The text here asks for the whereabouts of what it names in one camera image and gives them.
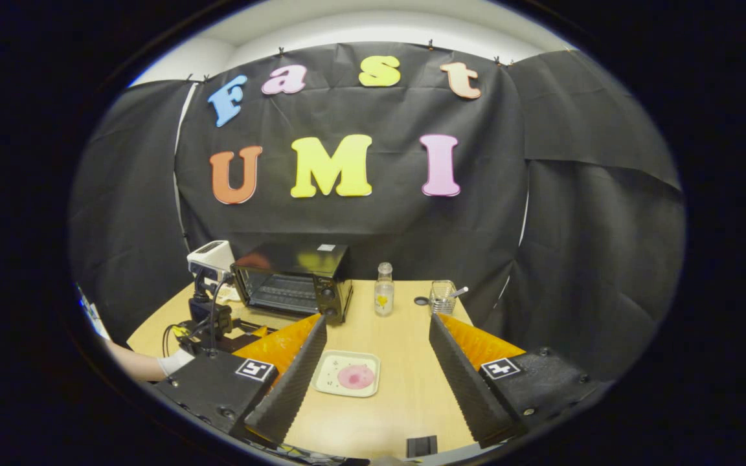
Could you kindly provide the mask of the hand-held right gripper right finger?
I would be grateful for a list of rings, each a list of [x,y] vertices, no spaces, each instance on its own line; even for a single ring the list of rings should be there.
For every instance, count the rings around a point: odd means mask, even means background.
[[[527,352],[451,315],[433,313],[429,341],[483,448],[545,433],[607,390],[548,347]]]

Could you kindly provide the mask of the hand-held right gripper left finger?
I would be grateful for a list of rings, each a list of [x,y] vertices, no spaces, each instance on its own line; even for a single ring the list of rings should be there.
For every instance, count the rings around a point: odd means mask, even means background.
[[[201,422],[263,446],[284,442],[328,341],[313,315],[241,348],[202,349],[154,388]]]

